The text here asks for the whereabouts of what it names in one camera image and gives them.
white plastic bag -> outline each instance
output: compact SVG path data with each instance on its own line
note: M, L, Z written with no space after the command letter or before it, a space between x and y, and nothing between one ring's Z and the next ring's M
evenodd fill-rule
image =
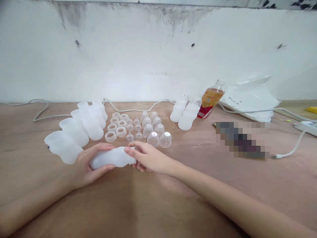
M275 108L280 102L266 87L271 76L237 82L225 90L219 104L233 111L258 111ZM270 122L273 111L240 113L242 116L259 122Z

plastic bottle of drink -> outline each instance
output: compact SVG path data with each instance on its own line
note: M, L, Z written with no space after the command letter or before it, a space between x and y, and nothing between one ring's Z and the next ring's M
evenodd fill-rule
M173 111L170 116L172 122L178 122L179 119L182 117L183 111L185 110L187 104L187 100L188 95L184 93L183 96L175 102Z
M195 98L189 102L186 106L185 111L183 112L182 117L179 119L178 127L184 131L189 130L193 121L197 117L197 113L199 112L201 106L201 98Z
M218 79L216 84L208 88L202 96L202 103L197 117L206 119L211 113L212 108L214 108L221 97L225 94L223 86L225 85L225 79Z
M124 146L108 150L99 151L90 161L90 167L96 170L104 165L114 165L115 167L124 167L127 164L135 164L136 160L124 152Z

power strip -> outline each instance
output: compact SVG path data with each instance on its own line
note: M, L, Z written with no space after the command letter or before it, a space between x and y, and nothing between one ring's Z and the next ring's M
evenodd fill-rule
M294 127L300 131L306 131L307 133L317 137L317 124L309 121L302 121L301 123L294 124Z

power cord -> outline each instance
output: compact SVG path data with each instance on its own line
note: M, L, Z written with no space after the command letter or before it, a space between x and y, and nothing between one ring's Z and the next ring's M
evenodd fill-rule
M114 106L114 104L113 104L109 99L107 99L107 98L104 98L104 99L103 99L103 104L105 103L105 100L107 100L107 101L113 106L113 108L114 108L116 111L118 111L118 112L128 112L128 111L140 111L140 112L146 111L146 112L149 112L149 111L151 111L151 110L153 109L153 107L154 107L156 104L158 104L158 103L160 103L160 102L163 102L163 101L169 101L170 103L175 104L174 102L172 102L172 101L170 101L170 100L168 100L168 99L164 99L164 100L162 100L162 101L158 101L158 102L154 103L154 104L151 106L151 108L150 108L149 110L137 110L137 109L118 110L118 109ZM52 118L52 117L71 116L70 114L67 114L67 115L53 115L53 116L47 116L47 117L38 118L38 117L42 114L42 112L44 112L44 111L48 108L48 106L49 106L49 102L48 102L47 100L44 100L44 99L32 99L32 100L30 100L30 101L27 102L27 103L21 103L21 104L11 104L11 103L5 103L5 102L0 102L0 104L6 104L6 105L9 105L9 106L23 106L23 105L28 105L28 104L30 104L30 103L35 103L35 102L39 102L39 101L46 103L46 106L45 106L39 113L36 114L36 116L33 118L33 122L37 122L37 121L39 121L39 120L43 120L43 119L47 119L47 118ZM295 117L297 117L297 118L299 118L299 119L301 119L301 120L313 122L312 125L317 124L317 120L311 120L311 119L308 119L308 118L301 117L301 116L299 116L299 115L297 115L297 114L295 114L295 113L290 112L289 110L287 110L287 109L285 109L285 108L273 108L273 109L268 109L268 110L244 111L244 112L238 111L238 112L236 112L236 111L228 111L228 110L226 110L226 109L224 108L224 106L222 106L221 104L219 104L219 105L220 105L220 106L222 107L222 109L223 109L225 112L227 112L227 113L254 113L254 112L283 110L283 111L289 113L290 115L293 115L293 116L295 116ZM299 143L300 143L300 141L301 141L303 135L304 135L306 132L307 132L307 130L304 130L304 131L301 133L301 135L299 136L298 141L297 141L295 147L294 147L289 153L284 154L284 155L280 155L280 154L278 154L278 155L273 155L272 158L274 158L274 159L281 159L281 158L284 158L284 157L286 157L286 156L289 156L289 155L293 154L293 153L296 151L296 149L297 149L297 147L298 147L298 145L299 145Z

wooden table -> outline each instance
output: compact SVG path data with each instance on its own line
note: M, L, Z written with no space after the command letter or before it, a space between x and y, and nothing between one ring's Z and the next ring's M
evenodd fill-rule
M115 103L119 110L149 109L152 102ZM59 130L62 117L32 122L44 107L0 105L0 205L44 186L67 167L44 144ZM105 104L109 119L115 110ZM159 150L188 166L211 175L283 212L317 231L317 139L305 134L296 153L288 158L235 158L218 146L212 125L217 121L248 119L215 108L205 120L196 119L189 131L169 120L173 105L153 110L172 134L172 145ZM69 114L76 103L51 103L41 115ZM131 112L134 118L140 112ZM273 154L288 153L300 131L291 123L273 119L264 144ZM90 141L84 149L100 142ZM125 138L113 142L125 146ZM245 237L226 216L168 176L141 173L129 166L116 168L95 183L73 191L16 232L13 237Z

